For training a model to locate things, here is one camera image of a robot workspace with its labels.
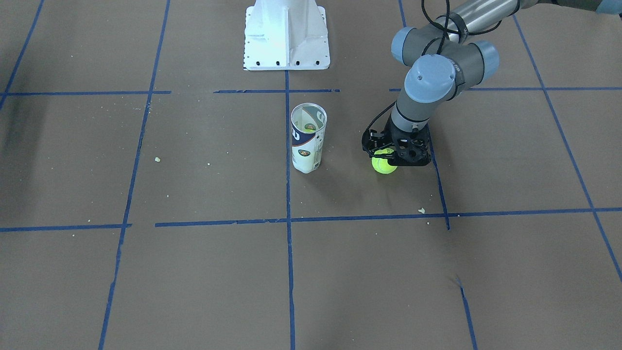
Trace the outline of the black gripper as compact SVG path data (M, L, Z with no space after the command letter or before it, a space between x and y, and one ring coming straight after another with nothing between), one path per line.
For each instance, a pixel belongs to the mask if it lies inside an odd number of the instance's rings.
M429 128L406 132L387 120L381 132L367 128L362 135L362 148L371 159L382 159L391 166L426 166L432 161Z

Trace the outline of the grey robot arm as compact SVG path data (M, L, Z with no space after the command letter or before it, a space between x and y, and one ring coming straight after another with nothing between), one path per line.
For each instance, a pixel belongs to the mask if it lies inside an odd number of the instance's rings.
M362 135L362 149L378 173L431 162L428 121L435 109L488 80L500 65L491 42L468 39L490 33L504 18L536 4L536 0L467 0L452 9L447 1L445 12L431 18L426 2L421 2L427 25L403 27L391 44L395 60L409 68L403 89L386 108L390 115L383 130L367 127Z

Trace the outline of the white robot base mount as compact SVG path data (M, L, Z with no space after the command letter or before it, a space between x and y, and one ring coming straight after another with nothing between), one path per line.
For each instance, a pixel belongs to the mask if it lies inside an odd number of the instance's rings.
M327 14L314 0L257 0L244 18L244 70L329 68Z

